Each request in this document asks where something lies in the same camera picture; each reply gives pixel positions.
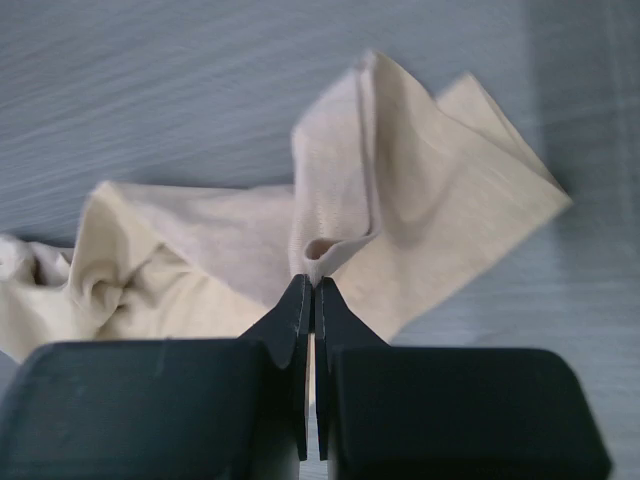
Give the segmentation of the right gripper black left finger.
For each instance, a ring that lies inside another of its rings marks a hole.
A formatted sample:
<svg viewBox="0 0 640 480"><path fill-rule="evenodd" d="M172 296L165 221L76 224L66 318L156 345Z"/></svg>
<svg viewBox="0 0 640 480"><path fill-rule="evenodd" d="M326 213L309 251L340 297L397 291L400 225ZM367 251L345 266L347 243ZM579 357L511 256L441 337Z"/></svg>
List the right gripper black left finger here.
<svg viewBox="0 0 640 480"><path fill-rule="evenodd" d="M237 338L36 349L1 403L5 479L295 479L306 459L312 286Z"/></svg>

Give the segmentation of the beige t shirt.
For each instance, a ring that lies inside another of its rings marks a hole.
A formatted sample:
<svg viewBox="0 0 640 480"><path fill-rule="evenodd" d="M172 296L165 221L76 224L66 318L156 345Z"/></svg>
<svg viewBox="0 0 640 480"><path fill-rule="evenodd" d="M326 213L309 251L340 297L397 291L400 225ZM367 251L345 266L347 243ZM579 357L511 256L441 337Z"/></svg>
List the beige t shirt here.
<svg viewBox="0 0 640 480"><path fill-rule="evenodd" d="M370 52L292 132L295 181L100 184L71 249L1 239L1 349L236 337L293 276L333 277L383 338L490 268L570 198L471 75L432 97Z"/></svg>

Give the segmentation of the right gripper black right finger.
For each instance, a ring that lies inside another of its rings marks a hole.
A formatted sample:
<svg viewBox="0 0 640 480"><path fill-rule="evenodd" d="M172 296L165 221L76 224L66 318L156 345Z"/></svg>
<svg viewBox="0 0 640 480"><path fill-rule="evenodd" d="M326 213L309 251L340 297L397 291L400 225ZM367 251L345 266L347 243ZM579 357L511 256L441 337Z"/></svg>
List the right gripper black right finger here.
<svg viewBox="0 0 640 480"><path fill-rule="evenodd" d="M333 479L606 479L577 375L530 348L394 347L314 292L319 455Z"/></svg>

